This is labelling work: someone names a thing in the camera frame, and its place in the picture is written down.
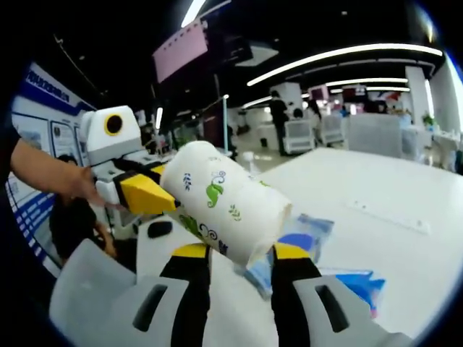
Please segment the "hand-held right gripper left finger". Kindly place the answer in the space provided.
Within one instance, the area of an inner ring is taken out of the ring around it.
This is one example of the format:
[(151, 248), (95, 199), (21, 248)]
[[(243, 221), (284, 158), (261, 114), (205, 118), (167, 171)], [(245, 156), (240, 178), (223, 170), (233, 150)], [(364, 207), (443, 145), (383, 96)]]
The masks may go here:
[(98, 346), (202, 346), (211, 306), (211, 248), (186, 244), (160, 275), (124, 287), (103, 321)]

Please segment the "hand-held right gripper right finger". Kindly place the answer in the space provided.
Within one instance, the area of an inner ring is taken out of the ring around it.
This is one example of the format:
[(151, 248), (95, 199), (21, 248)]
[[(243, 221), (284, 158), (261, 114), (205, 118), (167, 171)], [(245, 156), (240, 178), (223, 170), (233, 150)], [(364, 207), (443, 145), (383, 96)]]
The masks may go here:
[(276, 242), (271, 308), (280, 346), (411, 346), (375, 323), (370, 307), (335, 276), (323, 276), (304, 249)]

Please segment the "person's left hand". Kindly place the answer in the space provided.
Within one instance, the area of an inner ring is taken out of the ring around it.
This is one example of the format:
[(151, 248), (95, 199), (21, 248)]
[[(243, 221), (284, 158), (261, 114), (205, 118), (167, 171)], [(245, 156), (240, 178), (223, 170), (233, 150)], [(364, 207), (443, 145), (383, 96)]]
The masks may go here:
[(57, 190), (59, 194), (67, 197), (81, 197), (101, 207), (110, 207), (117, 210), (124, 209), (120, 204), (110, 203), (99, 195), (90, 167), (79, 167), (65, 163), (63, 168), (65, 175), (59, 183), (59, 189)]

